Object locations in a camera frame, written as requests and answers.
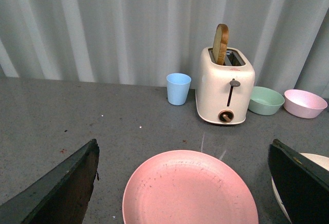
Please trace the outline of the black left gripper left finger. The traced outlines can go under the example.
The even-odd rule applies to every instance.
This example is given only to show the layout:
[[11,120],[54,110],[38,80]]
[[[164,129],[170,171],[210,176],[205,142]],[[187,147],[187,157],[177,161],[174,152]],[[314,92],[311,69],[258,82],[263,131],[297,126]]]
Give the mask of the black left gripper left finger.
[[82,223],[97,177],[96,139],[1,205],[1,223]]

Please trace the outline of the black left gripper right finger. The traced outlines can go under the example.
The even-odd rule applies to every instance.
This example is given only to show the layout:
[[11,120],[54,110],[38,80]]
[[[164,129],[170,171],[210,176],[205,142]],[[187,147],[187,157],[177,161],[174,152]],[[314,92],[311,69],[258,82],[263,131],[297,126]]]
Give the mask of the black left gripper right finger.
[[328,170],[275,139],[268,165],[292,223],[328,223]]

